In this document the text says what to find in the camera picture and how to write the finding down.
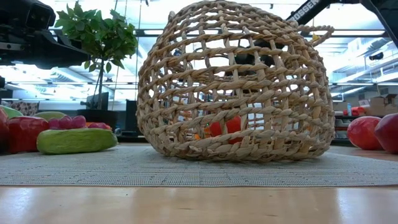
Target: textured mat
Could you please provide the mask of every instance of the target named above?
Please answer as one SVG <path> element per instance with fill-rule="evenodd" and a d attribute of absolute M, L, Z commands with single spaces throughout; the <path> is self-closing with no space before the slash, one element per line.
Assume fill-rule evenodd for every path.
<path fill-rule="evenodd" d="M 164 157 L 148 146 L 0 156 L 0 185 L 336 187 L 398 184 L 398 162 L 325 153 L 300 162 L 225 163 Z"/>

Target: wooden table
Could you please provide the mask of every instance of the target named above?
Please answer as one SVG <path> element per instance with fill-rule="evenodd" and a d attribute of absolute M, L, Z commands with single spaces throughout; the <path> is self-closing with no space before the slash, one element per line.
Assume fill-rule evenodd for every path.
<path fill-rule="evenodd" d="M 398 187 L 0 187 L 0 223 L 395 224 Z"/>

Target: cardboard box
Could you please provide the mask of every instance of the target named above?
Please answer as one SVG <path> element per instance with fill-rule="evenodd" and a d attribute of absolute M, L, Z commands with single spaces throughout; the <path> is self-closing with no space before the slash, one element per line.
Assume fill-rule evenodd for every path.
<path fill-rule="evenodd" d="M 366 115 L 369 116 L 384 116 L 398 113 L 398 107 L 395 104 L 396 96 L 396 94 L 376 96 L 368 100 L 360 100 L 359 105 L 365 109 Z"/>

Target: upside-down basket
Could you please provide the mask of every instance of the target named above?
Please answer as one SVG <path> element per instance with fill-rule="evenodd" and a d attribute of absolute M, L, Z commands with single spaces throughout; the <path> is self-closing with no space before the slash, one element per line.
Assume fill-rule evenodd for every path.
<path fill-rule="evenodd" d="M 316 30 L 327 33 L 311 41 L 298 33 Z M 171 12 L 139 71 L 139 129 L 156 151 L 186 159 L 267 162 L 323 154 L 334 136 L 334 112 L 314 46 L 332 32 L 228 1 Z M 231 131 L 228 121 L 237 116 L 240 131 Z"/>

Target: woven basket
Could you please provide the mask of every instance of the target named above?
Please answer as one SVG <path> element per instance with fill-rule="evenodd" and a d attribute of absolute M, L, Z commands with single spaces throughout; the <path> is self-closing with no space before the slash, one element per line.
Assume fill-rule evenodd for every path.
<path fill-rule="evenodd" d="M 298 33 L 315 30 L 327 33 L 314 42 Z M 171 12 L 139 71 L 141 132 L 156 151 L 186 159 L 267 162 L 323 154 L 334 136 L 334 112 L 314 46 L 332 32 L 227 1 Z M 232 119 L 240 131 L 228 126 Z M 219 125 L 221 134 L 209 125 Z"/>

